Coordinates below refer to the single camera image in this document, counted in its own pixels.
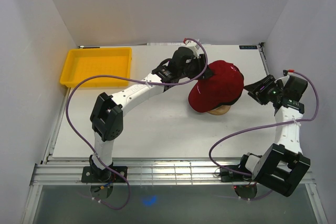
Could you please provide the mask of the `dark red LA cap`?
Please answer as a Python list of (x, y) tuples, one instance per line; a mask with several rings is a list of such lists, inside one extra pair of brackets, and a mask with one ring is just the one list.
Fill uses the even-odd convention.
[(217, 60), (208, 66), (214, 75), (198, 80), (188, 95), (189, 105), (199, 113), (213, 110), (221, 102), (234, 100), (244, 89), (244, 75), (233, 63)]

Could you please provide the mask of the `black NY cap red brim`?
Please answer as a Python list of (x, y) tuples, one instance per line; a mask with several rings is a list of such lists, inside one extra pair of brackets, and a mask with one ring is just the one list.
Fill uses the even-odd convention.
[(218, 104), (218, 106), (222, 106), (222, 105), (224, 105), (224, 106), (232, 106), (233, 104), (235, 104), (240, 99), (241, 96), (242, 95), (240, 94), (237, 98), (235, 98), (234, 100), (229, 101), (229, 102), (221, 102), (221, 103)]

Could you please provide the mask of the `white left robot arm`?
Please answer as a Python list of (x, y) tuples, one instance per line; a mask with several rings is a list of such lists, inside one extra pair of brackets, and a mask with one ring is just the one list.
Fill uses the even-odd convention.
[(163, 60), (141, 84), (134, 84), (112, 95), (101, 93), (90, 116), (95, 149), (89, 163), (94, 177), (100, 182), (110, 179), (114, 140), (122, 133), (123, 118), (128, 112), (167, 91), (181, 79), (203, 80), (212, 75), (205, 54), (198, 54), (195, 46), (179, 47), (172, 58)]

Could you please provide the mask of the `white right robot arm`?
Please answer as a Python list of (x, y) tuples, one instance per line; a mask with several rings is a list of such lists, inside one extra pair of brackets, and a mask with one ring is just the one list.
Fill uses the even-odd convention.
[(287, 75), (275, 79), (267, 75), (244, 89), (261, 105), (271, 103), (275, 109), (275, 141), (263, 155), (248, 153), (237, 167), (238, 177), (250, 180), (285, 196), (290, 196), (310, 167), (300, 146), (300, 120), (304, 105), (300, 99), (307, 80)]

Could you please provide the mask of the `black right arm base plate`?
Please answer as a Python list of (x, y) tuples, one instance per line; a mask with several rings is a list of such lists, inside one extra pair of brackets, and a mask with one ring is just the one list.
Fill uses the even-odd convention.
[(229, 165), (229, 169), (236, 170), (238, 172), (243, 172), (243, 173), (248, 173), (249, 176), (247, 175), (242, 175), (238, 173), (233, 173), (232, 171), (223, 169), (223, 168), (218, 168), (214, 175), (216, 177), (221, 178), (221, 182), (251, 182), (251, 172), (249, 172), (246, 168), (241, 167), (240, 165)]

